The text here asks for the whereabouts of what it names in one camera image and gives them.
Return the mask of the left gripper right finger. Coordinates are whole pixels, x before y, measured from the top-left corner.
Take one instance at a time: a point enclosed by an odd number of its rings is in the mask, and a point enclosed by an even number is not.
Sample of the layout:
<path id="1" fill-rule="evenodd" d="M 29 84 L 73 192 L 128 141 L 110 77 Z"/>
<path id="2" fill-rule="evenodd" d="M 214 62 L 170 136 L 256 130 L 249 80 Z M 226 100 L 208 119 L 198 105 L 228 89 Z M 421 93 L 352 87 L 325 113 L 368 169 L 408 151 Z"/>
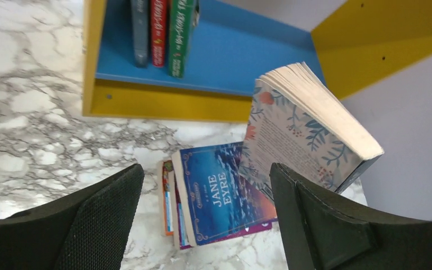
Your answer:
<path id="1" fill-rule="evenodd" d="M 432 221 L 369 208 L 280 163 L 269 176 L 289 269 L 432 269 Z"/>

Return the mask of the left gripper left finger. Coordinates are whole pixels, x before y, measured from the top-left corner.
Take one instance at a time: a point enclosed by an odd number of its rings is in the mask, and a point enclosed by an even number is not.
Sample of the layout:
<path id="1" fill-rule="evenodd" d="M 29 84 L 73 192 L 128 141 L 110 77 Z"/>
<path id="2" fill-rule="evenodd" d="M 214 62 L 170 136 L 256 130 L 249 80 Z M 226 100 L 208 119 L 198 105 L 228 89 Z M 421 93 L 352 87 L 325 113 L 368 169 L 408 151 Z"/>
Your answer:
<path id="1" fill-rule="evenodd" d="M 144 177 L 133 164 L 0 219 L 0 269 L 119 269 Z"/>

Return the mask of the Jane Eyre blue book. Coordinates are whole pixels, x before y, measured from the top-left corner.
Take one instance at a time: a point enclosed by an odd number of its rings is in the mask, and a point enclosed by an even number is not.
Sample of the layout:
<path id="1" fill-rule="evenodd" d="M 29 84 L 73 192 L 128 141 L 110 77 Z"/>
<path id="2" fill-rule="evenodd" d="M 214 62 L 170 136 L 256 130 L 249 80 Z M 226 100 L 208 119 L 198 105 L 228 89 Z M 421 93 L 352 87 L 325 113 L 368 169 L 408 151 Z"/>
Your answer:
<path id="1" fill-rule="evenodd" d="M 238 174 L 242 142 L 186 148 L 171 156 L 170 197 L 180 249 L 269 230 L 273 204 Z"/>

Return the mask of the Little Women floral book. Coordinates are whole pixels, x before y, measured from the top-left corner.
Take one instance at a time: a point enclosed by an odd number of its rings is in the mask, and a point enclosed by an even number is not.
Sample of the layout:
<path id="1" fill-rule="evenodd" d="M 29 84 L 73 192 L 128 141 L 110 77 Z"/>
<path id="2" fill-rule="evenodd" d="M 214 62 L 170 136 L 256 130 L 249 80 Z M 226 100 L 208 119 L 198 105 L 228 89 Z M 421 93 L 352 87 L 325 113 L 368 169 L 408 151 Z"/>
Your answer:
<path id="1" fill-rule="evenodd" d="M 238 172 L 267 198 L 273 198 L 273 163 L 341 193 L 383 153 L 306 63 L 279 67 L 255 81 Z"/>

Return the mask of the Nineteen Eighty-Four dark book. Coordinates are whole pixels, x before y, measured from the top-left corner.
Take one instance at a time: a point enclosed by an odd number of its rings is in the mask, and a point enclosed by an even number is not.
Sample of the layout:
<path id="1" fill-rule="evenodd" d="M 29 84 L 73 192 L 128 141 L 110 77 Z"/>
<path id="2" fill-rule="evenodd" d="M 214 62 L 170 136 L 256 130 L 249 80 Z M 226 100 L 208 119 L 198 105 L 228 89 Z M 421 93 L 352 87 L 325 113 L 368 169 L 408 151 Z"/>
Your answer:
<path id="1" fill-rule="evenodd" d="M 148 0 L 131 0 L 132 38 L 136 67 L 146 68 L 149 62 L 149 22 Z"/>

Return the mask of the red Treehouse book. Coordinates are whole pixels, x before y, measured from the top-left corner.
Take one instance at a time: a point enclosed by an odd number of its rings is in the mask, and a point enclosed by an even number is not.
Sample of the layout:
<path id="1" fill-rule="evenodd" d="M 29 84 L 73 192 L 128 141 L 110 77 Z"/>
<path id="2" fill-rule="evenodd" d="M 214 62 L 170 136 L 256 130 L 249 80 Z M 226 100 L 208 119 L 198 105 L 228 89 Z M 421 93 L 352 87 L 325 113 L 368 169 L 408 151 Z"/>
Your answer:
<path id="1" fill-rule="evenodd" d="M 152 64 L 162 68 L 165 64 L 168 1 L 151 0 L 151 53 Z"/>

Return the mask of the green Treehouse book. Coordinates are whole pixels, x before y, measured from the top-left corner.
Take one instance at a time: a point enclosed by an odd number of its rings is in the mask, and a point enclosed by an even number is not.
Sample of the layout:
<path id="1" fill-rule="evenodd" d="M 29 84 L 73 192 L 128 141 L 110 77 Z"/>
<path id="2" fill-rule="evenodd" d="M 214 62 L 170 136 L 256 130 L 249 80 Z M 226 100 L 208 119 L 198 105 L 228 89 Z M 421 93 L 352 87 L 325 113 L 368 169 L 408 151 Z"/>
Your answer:
<path id="1" fill-rule="evenodd" d="M 170 4 L 168 73 L 183 78 L 192 33 L 199 23 L 200 2 L 173 0 Z"/>

